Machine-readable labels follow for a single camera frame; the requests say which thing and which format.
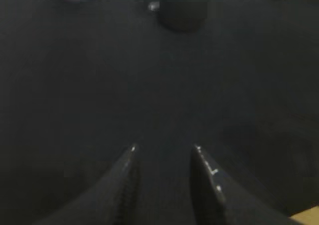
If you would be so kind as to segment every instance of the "wooden floor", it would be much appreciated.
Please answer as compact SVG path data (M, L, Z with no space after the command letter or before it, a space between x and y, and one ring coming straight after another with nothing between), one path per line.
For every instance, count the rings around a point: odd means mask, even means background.
M292 218L305 225L317 225L319 224L319 207L293 215Z

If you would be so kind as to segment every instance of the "black tablecloth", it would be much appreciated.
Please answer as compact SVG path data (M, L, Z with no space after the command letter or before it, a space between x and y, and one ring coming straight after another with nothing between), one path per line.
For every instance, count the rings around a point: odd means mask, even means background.
M194 224L194 143L286 215L315 204L318 14L306 0L212 0L185 34L138 0L0 0L1 219L50 213L132 142L138 224Z

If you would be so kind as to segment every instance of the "black mug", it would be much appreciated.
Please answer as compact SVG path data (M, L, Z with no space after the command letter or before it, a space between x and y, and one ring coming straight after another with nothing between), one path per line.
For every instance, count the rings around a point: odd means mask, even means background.
M150 10L158 11L159 21L178 31L193 31L206 20L209 0L144 0Z

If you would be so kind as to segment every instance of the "dark fabric surface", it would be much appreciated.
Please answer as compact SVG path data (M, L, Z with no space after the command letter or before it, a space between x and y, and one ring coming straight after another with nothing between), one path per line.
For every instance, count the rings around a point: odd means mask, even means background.
M195 142L287 215L318 202L318 12L212 0L204 27L178 34L136 0L0 0L1 219L55 210L132 142L138 224L194 224Z
M134 218L138 148L128 148L97 183L35 225L117 225Z
M192 204L198 225L300 224L251 195L203 147L193 148L190 169Z

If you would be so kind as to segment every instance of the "table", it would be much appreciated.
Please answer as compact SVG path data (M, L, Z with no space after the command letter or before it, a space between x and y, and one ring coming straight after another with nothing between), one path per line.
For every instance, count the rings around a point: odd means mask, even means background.
M65 192L65 167L79 193L95 179L83 182L86 169L133 142L142 151L138 224L194 224L194 143L270 206L287 215L311 207L317 140L303 149L289 133L259 131L305 126L288 116L297 114L316 133L317 15L304 0L212 0L204 27L184 34L136 0L0 0L1 204L16 209L2 219L50 212L63 201L53 198Z

